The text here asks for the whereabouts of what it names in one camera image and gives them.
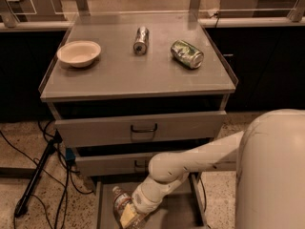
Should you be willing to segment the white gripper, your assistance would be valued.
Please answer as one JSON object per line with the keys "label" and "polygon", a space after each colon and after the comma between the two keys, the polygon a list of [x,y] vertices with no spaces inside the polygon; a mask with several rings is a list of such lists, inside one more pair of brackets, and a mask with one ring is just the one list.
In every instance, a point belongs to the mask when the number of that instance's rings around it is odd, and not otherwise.
{"label": "white gripper", "polygon": [[120,223],[123,228],[136,228],[138,214],[150,214],[161,204],[162,200],[149,200],[137,186],[132,193],[132,203],[125,203],[120,207]]}

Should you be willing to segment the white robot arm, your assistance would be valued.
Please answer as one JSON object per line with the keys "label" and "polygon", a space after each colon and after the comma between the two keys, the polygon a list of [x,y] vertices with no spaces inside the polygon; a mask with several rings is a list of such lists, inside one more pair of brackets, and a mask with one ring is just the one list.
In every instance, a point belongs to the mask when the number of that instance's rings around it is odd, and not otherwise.
{"label": "white robot arm", "polygon": [[188,174],[236,169],[235,229],[305,229],[305,111],[276,110],[249,127],[181,153],[160,153],[132,193],[128,227],[159,206]]}

